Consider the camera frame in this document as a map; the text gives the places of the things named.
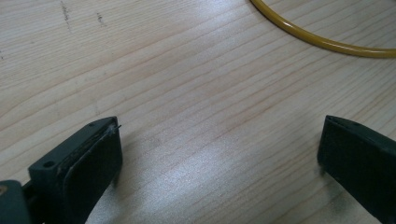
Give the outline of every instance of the yellow tube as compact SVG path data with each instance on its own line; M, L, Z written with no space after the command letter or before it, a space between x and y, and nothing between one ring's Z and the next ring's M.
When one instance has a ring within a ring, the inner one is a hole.
M323 49L329 49L339 53L350 54L354 56L368 57L368 58L396 58L396 49L374 49L358 47L340 42L332 41L318 35L307 32L306 30L294 25L290 21L285 20L276 14L271 8L264 4L262 0L250 0L253 5L264 15L268 20L275 25L288 32L295 37Z

